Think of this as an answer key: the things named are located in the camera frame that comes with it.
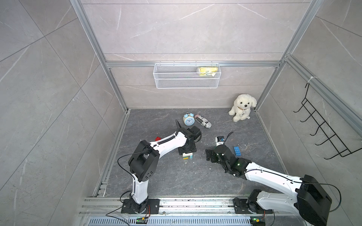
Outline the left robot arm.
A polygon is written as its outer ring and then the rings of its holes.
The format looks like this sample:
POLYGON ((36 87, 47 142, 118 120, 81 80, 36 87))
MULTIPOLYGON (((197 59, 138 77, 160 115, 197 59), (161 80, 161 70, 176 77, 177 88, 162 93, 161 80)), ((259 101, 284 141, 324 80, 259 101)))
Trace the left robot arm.
POLYGON ((126 156, 130 157, 128 160, 129 170, 124 167, 121 169, 133 179, 129 199, 125 200, 121 207, 124 213, 143 213, 146 211, 148 214, 156 214, 159 200, 149 199, 148 184, 156 172, 159 159, 176 149, 180 155, 197 151, 196 143, 202 138, 201 130, 196 126, 183 128, 178 121, 175 123, 176 132, 173 134, 153 142, 142 140, 133 153, 118 158, 117 162, 126 156))

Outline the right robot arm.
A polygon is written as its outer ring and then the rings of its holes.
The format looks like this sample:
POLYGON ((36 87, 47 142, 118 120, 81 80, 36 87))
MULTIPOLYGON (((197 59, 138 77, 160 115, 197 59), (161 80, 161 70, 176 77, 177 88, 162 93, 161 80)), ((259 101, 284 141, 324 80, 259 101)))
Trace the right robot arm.
POLYGON ((314 226, 326 226, 332 199, 324 190, 324 183, 314 177, 290 176, 262 167, 251 160, 236 157, 226 145, 206 150, 206 159, 218 163, 234 177, 257 182, 277 190, 269 193, 255 189, 247 200, 252 213, 283 211, 301 216, 314 226))

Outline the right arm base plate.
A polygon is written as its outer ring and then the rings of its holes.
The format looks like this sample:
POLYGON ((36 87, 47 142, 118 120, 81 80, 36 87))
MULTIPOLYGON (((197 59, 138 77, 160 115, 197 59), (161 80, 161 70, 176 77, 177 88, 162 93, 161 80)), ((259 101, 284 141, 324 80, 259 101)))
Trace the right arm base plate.
POLYGON ((273 214, 273 210, 264 210, 256 202, 248 202, 247 198, 234 198, 232 200, 236 214, 273 214))

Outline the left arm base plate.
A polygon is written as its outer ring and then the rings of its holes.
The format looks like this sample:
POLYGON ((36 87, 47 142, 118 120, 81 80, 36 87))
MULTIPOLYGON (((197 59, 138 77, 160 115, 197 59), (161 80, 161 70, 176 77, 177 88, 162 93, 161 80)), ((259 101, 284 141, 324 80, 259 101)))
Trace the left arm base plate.
POLYGON ((121 208, 121 213, 128 214, 158 214, 160 208, 160 199, 147 198, 141 204, 135 202, 134 199, 125 199, 121 208))

